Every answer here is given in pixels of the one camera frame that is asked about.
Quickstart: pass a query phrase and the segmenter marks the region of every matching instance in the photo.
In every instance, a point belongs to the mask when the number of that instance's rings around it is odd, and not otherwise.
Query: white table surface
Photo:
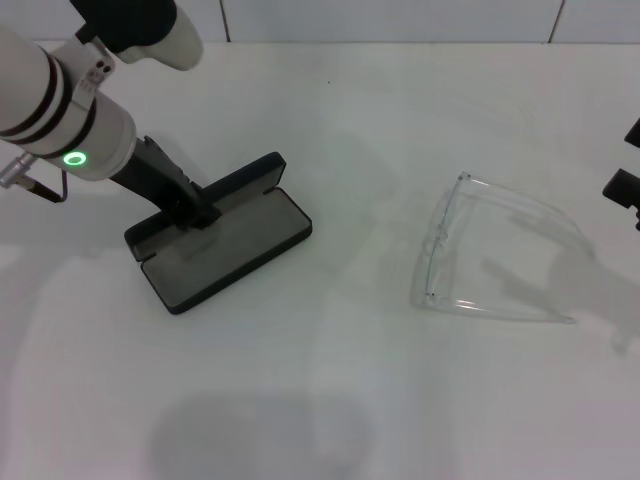
[[[0,478],[640,476],[640,234],[601,195],[640,172],[639,47],[210,45],[104,91],[201,184],[281,152],[315,232],[172,317],[122,237],[152,206],[75,179],[64,206],[0,193]],[[593,241],[576,325],[409,304],[462,170]]]

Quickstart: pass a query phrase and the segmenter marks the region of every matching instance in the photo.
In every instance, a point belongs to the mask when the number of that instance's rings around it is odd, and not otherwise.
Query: white tile wall
[[[234,42],[546,42],[561,0],[225,0]]]
[[[224,42],[226,34],[218,0],[178,0],[204,41]],[[23,37],[69,38],[83,24],[69,0],[0,0],[0,22]]]
[[[640,0],[567,0],[554,42],[640,43]]]

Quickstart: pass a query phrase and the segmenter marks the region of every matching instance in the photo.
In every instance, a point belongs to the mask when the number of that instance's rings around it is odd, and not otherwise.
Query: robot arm
[[[193,25],[173,0],[72,3],[88,23],[50,54],[0,26],[0,61],[11,67],[0,72],[0,138],[25,151],[0,172],[0,185],[54,199],[26,176],[40,158],[84,180],[111,179],[180,228],[210,225],[219,213],[200,188],[151,139],[137,139],[129,113],[99,91],[115,69],[105,47],[125,62],[152,57],[181,70],[195,66],[202,44]]]

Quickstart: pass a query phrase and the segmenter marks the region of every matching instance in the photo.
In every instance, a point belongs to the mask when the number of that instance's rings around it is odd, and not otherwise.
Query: green led ring
[[[70,152],[62,158],[62,161],[70,167],[77,167],[87,161],[87,156],[82,152]]]

